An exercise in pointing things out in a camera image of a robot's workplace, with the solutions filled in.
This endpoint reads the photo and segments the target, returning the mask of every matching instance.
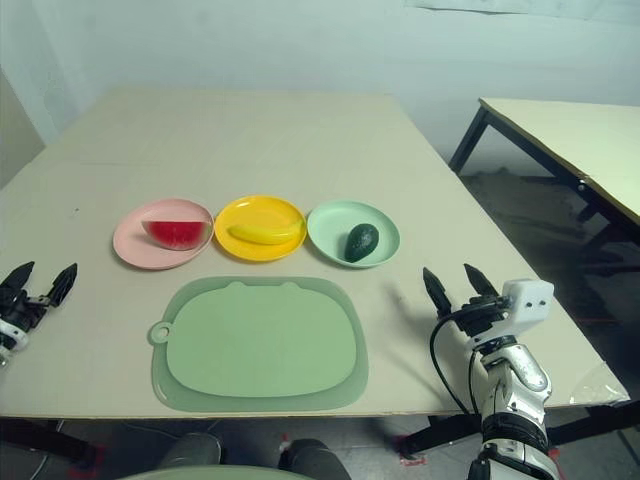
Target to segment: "avocado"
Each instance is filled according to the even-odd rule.
[[[361,223],[353,227],[347,238],[344,258],[347,262],[357,262],[373,252],[378,246],[380,234],[378,229],[369,223]]]

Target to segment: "beige table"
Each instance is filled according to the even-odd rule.
[[[449,166],[460,173],[491,125],[573,189],[611,223],[585,247],[623,238],[640,242],[640,107],[481,98]],[[623,268],[620,271],[640,269]]]
[[[150,200],[178,196],[212,211],[242,195],[282,196],[304,212],[337,198],[370,202],[396,222],[393,261],[354,271],[307,242],[264,265],[211,247],[179,268],[146,272],[115,257],[118,221]],[[25,417],[224,417],[387,415],[455,410],[428,359],[435,309],[428,266],[457,305],[473,294],[463,262],[500,287],[534,273],[391,97],[211,90],[114,91],[27,165],[2,191],[2,273],[35,260],[28,285],[45,291],[78,262],[64,305],[33,331],[0,372],[0,415]],[[146,335],[171,296],[212,275],[327,278],[352,298],[368,347],[362,397],[332,411],[192,414],[151,388]],[[466,395],[466,354],[453,329],[439,339],[443,366]],[[557,303],[522,337],[554,383],[551,406],[625,397],[608,367]]]

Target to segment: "pink plate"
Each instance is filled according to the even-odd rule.
[[[167,250],[159,247],[142,228],[144,220],[169,222],[209,222],[211,234],[206,242],[192,250]],[[213,218],[197,203],[180,198],[167,198],[147,203],[127,215],[113,234],[113,249],[127,263],[148,270],[164,270],[188,262],[211,243]]]

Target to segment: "watermelon slice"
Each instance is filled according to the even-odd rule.
[[[145,221],[142,228],[161,247],[169,250],[191,250],[206,242],[211,234],[208,222]]]

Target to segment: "white wall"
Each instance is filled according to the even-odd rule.
[[[44,148],[42,140],[0,71],[0,188]]]
[[[0,0],[0,62],[51,142],[121,84],[389,92],[448,159],[479,96],[640,104],[640,28],[403,0]],[[472,166],[540,170],[498,135]]]

